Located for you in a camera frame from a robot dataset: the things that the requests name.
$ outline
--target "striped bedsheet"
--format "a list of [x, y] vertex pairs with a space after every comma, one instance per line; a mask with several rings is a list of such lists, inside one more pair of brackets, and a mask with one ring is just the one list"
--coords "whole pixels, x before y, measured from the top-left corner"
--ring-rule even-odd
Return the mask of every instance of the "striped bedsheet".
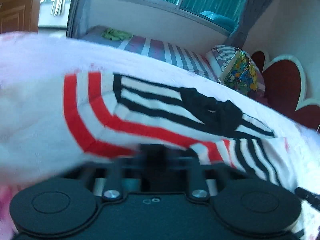
[[209, 62], [202, 55], [167, 42], [143, 38], [140, 36], [133, 36], [131, 40], [125, 41], [107, 40], [101, 37], [101, 33], [104, 30], [105, 27], [97, 26], [89, 30], [89, 32], [82, 37], [82, 40], [105, 44], [121, 50], [145, 55], [167, 62], [212, 81], [218, 81], [218, 78], [210, 67]]

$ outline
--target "white wall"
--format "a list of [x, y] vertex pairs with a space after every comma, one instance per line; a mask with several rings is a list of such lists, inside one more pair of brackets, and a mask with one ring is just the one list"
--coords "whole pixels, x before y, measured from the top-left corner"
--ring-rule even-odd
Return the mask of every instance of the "white wall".
[[281, 54], [297, 57], [307, 76], [307, 97], [320, 100], [319, 26], [320, 0], [280, 0], [269, 30], [263, 33], [263, 23], [257, 22], [246, 47], [265, 48], [270, 58]]
[[39, 27], [67, 27], [70, 3], [65, 3], [63, 15], [51, 15], [52, 4], [42, 3], [40, 5]]
[[105, 25], [205, 54], [223, 34], [185, 17], [120, 0], [92, 0], [89, 26]]
[[273, 0], [256, 24], [249, 31], [243, 49], [252, 54], [257, 49], [264, 49], [273, 32], [273, 23], [278, 13], [280, 0]]

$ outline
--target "red heart decoration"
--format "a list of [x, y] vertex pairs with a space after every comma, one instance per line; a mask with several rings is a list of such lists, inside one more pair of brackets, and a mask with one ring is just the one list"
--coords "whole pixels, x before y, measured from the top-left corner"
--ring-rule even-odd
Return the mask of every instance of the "red heart decoration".
[[257, 51], [252, 60], [262, 71], [268, 106], [290, 119], [317, 130], [320, 124], [320, 102], [305, 99], [306, 78], [297, 58], [281, 55], [267, 63], [268, 55]]

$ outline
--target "black plastic part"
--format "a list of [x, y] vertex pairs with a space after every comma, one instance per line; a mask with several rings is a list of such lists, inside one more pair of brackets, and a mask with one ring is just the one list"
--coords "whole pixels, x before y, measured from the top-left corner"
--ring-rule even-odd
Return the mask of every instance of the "black plastic part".
[[79, 181], [55, 178], [17, 194], [10, 214], [18, 230], [46, 236], [78, 228], [96, 209], [95, 196]]
[[[90, 192], [96, 178], [107, 178], [102, 197]], [[140, 190], [125, 188], [128, 178], [140, 180]], [[216, 180], [218, 195], [193, 196], [209, 192], [206, 179]], [[120, 196], [105, 198], [106, 190]], [[15, 240], [296, 240], [290, 229], [301, 206], [291, 192], [225, 164], [201, 166], [192, 150], [152, 145], [25, 189], [10, 212]]]
[[276, 236], [292, 229], [301, 205], [290, 191], [260, 179], [229, 181], [213, 199], [221, 220], [250, 236]]
[[320, 195], [307, 191], [301, 187], [297, 187], [294, 192], [299, 198], [308, 201], [313, 208], [320, 211]]

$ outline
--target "red stripe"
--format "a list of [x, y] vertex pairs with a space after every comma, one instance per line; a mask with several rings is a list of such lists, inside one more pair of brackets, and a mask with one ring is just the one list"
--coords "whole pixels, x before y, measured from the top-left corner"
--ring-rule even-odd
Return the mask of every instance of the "red stripe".
[[77, 77], [67, 75], [63, 88], [63, 111], [68, 128], [84, 152], [104, 157], [130, 155], [131, 150], [96, 140], [84, 125], [77, 108]]
[[111, 116], [101, 96], [100, 72], [89, 73], [89, 102], [102, 125], [115, 131], [156, 138], [185, 148], [199, 142], [199, 140], [168, 131], [164, 128], [123, 121], [116, 115]]
[[223, 159], [220, 155], [220, 152], [217, 148], [217, 145], [212, 142], [201, 142], [208, 149], [208, 157], [211, 163], [223, 162]]
[[225, 147], [227, 148], [227, 152], [228, 152], [228, 155], [229, 155], [229, 161], [230, 161], [231, 167], [235, 168], [236, 166], [233, 164], [232, 159], [231, 159], [231, 154], [230, 154], [230, 141], [223, 139], [223, 143], [224, 143]]

